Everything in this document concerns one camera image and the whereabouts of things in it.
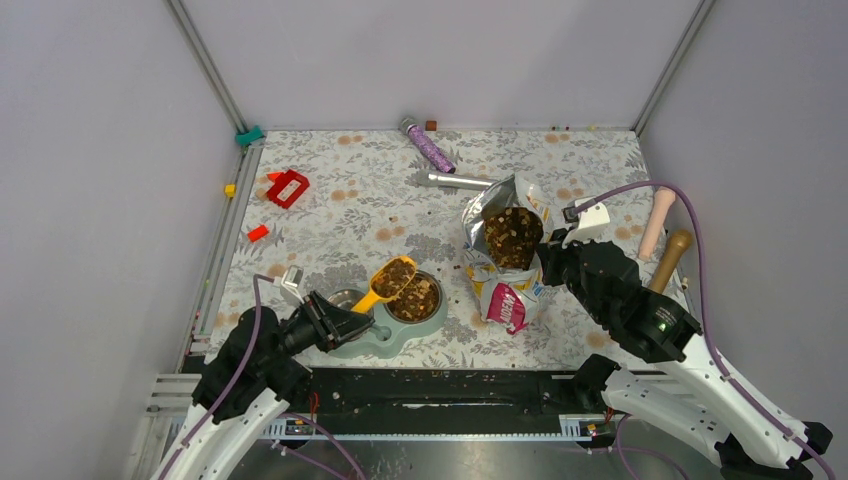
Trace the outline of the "pet food bag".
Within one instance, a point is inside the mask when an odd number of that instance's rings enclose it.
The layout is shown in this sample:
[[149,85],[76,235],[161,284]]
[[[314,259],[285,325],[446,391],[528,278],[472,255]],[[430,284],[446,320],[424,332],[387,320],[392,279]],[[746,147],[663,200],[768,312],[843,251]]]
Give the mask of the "pet food bag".
[[472,198],[461,225],[466,271],[481,318],[517,334],[536,319],[551,295],[536,253],[554,230],[547,195],[511,175]]

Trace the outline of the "yellow plastic scoop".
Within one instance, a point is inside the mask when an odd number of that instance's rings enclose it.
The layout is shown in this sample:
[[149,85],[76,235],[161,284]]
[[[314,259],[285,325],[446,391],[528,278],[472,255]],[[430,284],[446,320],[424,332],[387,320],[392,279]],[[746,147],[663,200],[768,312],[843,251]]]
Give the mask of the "yellow plastic scoop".
[[372,276],[368,292],[354,305],[352,311],[366,313],[378,303],[396,299],[416,273],[417,263],[410,257],[392,258]]

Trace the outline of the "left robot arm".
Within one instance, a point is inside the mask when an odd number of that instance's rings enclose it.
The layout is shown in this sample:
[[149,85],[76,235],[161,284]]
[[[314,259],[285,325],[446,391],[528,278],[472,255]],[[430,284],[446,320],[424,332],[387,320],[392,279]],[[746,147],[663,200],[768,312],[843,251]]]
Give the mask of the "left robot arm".
[[153,478],[228,478],[268,425],[309,401],[312,373],[297,355],[311,347],[332,351],[373,322],[372,316],[344,310],[317,292],[284,322],[262,304],[244,311],[203,371]]

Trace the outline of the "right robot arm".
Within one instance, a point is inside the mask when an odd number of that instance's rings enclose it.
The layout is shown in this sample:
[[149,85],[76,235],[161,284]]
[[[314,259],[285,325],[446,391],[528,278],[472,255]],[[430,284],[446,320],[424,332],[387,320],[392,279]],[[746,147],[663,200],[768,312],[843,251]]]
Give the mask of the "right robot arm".
[[649,423],[698,451],[725,479],[810,479],[832,432],[786,414],[710,354],[697,320],[641,283],[637,263],[611,242],[551,241],[537,246],[543,282],[564,286],[626,352],[675,379],[693,402],[658,389],[599,354],[572,379],[575,402],[604,406]]

